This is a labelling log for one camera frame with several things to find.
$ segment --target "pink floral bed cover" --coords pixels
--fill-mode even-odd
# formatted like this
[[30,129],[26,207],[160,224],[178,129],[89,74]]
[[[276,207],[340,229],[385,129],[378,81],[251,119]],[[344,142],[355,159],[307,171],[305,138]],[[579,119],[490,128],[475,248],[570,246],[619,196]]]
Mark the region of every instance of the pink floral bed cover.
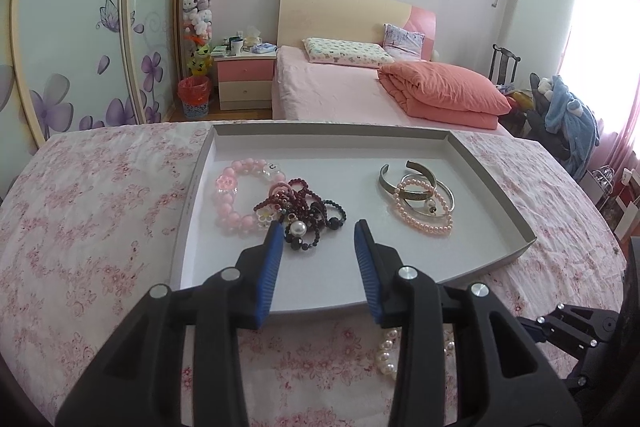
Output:
[[[0,207],[0,352],[53,420],[113,328],[167,282],[185,193],[210,123],[59,134],[47,141]],[[517,261],[482,277],[516,315],[558,302],[619,309],[625,261],[606,223],[536,142],[456,132],[538,235]],[[310,319],[242,332],[252,427],[384,426],[393,382],[374,354],[369,315]],[[559,374],[573,362],[545,348]],[[191,419],[191,367],[182,372]],[[455,415],[447,357],[447,420]]]

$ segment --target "pink bedsheet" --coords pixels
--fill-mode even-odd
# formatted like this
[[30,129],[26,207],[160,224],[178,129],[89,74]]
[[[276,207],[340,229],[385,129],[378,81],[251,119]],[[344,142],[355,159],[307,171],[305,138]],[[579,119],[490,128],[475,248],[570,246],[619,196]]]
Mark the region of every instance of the pink bedsheet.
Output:
[[290,46],[278,49],[271,103],[276,120],[435,127],[511,136],[500,124],[489,130],[412,118],[379,83],[377,70],[311,64],[304,50]]
[[[47,418],[132,306],[168,281],[184,194],[209,126],[58,134],[0,206],[0,352]],[[536,142],[456,135],[538,236],[514,263],[481,280],[516,315],[536,317],[558,302],[619,309],[623,255],[564,169]],[[364,312],[242,332],[252,427],[385,426],[393,383],[375,369],[380,334]],[[543,350],[566,374],[571,359]],[[191,377],[186,363],[185,398]],[[448,421],[454,393],[447,357]]]

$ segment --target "silver bangle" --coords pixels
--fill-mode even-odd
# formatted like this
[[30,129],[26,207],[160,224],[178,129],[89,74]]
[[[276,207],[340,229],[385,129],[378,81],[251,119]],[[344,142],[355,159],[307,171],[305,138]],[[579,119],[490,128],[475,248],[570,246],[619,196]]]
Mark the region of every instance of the silver bangle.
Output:
[[[404,175],[402,177],[402,181],[405,181],[405,179],[407,179],[407,178],[422,178],[422,176],[416,175],[416,174],[406,174],[406,175]],[[441,187],[442,190],[444,190],[444,192],[446,193],[447,197],[451,201],[451,205],[449,206],[449,210],[450,210],[450,212],[453,212],[453,209],[456,206],[456,202],[455,202],[455,200],[453,198],[453,192],[451,192],[450,188],[447,187],[447,185],[442,183],[440,180],[437,180],[436,184],[438,185],[438,187]],[[402,194],[400,195],[400,199],[404,200],[404,203],[406,204],[406,206],[408,206],[409,209],[414,211],[416,214],[422,214],[423,216],[427,216],[427,217],[444,217],[446,215],[446,214],[431,214],[430,212],[423,212],[422,210],[418,210],[417,207],[411,206],[409,203],[407,203],[406,198],[403,198]]]
[[[436,176],[433,175],[427,167],[424,165],[420,165],[419,163],[408,161],[406,163],[406,167],[411,169],[412,171],[420,172],[420,174],[430,182],[432,187],[436,186]],[[389,194],[394,194],[396,190],[396,186],[390,184],[385,180],[385,174],[389,170],[389,164],[383,165],[382,169],[380,169],[380,177],[378,178],[378,182],[380,186],[384,188]],[[421,190],[400,190],[400,197],[403,200],[411,200],[411,201],[424,201],[430,198],[426,192],[422,192]]]

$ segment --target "sliding wardrobe door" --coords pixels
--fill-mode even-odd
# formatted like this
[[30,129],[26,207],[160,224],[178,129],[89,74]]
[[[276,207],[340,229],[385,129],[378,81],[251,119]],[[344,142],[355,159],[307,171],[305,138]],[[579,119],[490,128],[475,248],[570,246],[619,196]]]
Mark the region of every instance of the sliding wardrobe door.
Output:
[[4,198],[36,147],[15,83],[9,39],[10,0],[0,0],[0,198]]
[[145,121],[157,123],[174,110],[174,0],[126,0],[126,4],[136,16],[126,38],[133,79],[142,95]]
[[129,100],[120,31],[137,27],[119,17],[118,0],[12,0],[18,79],[39,142],[58,132],[136,123]]

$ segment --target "headboard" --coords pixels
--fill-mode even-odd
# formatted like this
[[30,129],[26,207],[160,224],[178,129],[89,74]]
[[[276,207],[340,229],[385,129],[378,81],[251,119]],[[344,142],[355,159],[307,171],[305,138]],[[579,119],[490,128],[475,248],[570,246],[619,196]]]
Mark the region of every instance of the headboard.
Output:
[[394,0],[280,0],[278,45],[301,48],[307,37],[382,44],[385,23],[424,33],[422,58],[430,60],[435,13]]

